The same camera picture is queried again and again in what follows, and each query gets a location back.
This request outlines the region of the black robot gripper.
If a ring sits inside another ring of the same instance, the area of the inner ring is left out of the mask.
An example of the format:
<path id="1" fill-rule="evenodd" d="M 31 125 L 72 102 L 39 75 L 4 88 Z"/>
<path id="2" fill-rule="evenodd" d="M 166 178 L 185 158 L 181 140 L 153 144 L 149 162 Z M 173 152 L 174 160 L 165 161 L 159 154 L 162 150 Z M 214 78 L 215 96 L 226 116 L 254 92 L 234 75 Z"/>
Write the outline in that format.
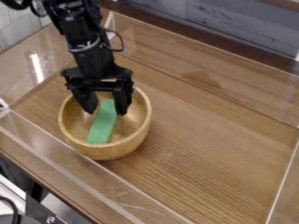
<path id="1" fill-rule="evenodd" d="M 70 39 L 67 47 L 76 66 L 60 74 L 80 107 L 92 114 L 99 105 L 96 92 L 107 91 L 114 95 L 116 113 L 124 116 L 135 92 L 132 71 L 116 63 L 108 39 Z"/>

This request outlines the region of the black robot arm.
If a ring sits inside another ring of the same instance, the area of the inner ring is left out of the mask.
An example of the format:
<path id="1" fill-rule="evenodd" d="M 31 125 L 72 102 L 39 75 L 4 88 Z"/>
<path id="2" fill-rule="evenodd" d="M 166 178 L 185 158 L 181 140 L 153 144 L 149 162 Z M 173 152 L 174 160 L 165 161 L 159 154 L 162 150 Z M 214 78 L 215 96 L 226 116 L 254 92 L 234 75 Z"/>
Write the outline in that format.
<path id="1" fill-rule="evenodd" d="M 132 103 L 132 71 L 115 62 L 108 40 L 111 31 L 100 25 L 102 14 L 95 0 L 44 0 L 42 5 L 60 34 L 76 66 L 64 69 L 67 89 L 83 110 L 92 114 L 99 105 L 98 91 L 111 92 L 116 113 L 124 115 Z"/>

